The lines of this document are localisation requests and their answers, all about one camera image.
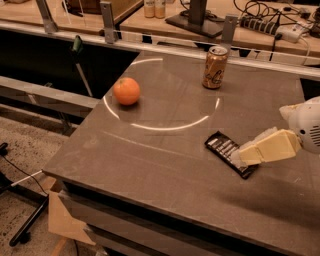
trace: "monitor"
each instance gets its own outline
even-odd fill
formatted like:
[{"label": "monitor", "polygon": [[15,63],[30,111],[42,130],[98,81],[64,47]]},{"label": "monitor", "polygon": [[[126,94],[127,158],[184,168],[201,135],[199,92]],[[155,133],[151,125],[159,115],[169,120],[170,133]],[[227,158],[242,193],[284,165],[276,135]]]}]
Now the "monitor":
[{"label": "monitor", "polygon": [[177,14],[166,19],[168,24],[183,28],[185,30],[215,38],[222,34],[223,19],[206,19],[207,0],[191,0],[190,8],[186,12]]}]

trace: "white robotic arm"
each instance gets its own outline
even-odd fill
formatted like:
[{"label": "white robotic arm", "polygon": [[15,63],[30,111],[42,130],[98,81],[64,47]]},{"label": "white robotic arm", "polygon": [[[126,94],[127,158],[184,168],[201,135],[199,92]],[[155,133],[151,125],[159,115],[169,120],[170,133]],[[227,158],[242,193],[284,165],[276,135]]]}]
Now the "white robotic arm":
[{"label": "white robotic arm", "polygon": [[266,130],[231,154],[237,167],[291,158],[301,149],[320,154],[320,97],[280,108],[290,130]]}]

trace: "metal rail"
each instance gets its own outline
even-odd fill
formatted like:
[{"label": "metal rail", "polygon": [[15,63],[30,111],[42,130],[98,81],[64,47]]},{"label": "metal rail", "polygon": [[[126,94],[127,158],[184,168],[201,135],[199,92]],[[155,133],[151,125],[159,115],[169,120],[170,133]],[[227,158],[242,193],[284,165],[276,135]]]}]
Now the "metal rail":
[{"label": "metal rail", "polygon": [[85,118],[98,104],[91,97],[0,76],[0,96]]}]

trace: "soda can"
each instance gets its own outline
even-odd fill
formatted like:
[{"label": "soda can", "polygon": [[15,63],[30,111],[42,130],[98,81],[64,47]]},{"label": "soda can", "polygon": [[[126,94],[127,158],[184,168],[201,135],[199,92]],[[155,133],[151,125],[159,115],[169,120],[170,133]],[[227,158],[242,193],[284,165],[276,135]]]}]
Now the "soda can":
[{"label": "soda can", "polygon": [[204,87],[209,89],[220,88],[227,59],[228,50],[225,47],[220,45],[210,47],[202,81]]}]

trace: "can lid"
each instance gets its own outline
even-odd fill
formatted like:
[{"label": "can lid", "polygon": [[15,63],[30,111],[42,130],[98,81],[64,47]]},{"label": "can lid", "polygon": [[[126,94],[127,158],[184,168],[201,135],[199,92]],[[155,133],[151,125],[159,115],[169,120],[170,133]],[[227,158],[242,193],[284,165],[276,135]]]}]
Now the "can lid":
[{"label": "can lid", "polygon": [[220,45],[210,47],[209,51],[215,55],[225,55],[228,52],[227,48]]}]

